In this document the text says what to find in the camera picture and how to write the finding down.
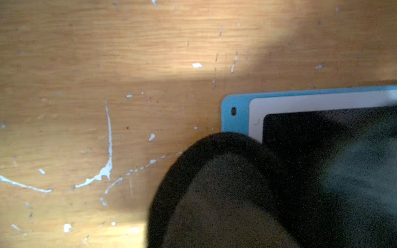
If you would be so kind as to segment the dark grey wiping cloth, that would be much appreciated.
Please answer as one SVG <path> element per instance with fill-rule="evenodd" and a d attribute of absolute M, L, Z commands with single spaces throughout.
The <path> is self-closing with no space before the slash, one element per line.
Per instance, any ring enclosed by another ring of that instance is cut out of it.
<path fill-rule="evenodd" d="M 238 133 L 182 153 L 154 196 L 150 248 L 394 248 L 397 171 L 329 174 Z"/>

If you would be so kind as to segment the white teal drawing tablet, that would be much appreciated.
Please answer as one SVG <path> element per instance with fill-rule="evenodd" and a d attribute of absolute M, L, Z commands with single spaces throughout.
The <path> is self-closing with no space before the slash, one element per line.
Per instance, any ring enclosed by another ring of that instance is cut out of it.
<path fill-rule="evenodd" d="M 394 86 L 229 95 L 221 129 L 259 141 L 283 159 L 320 164 L 329 174 L 397 171 Z"/>

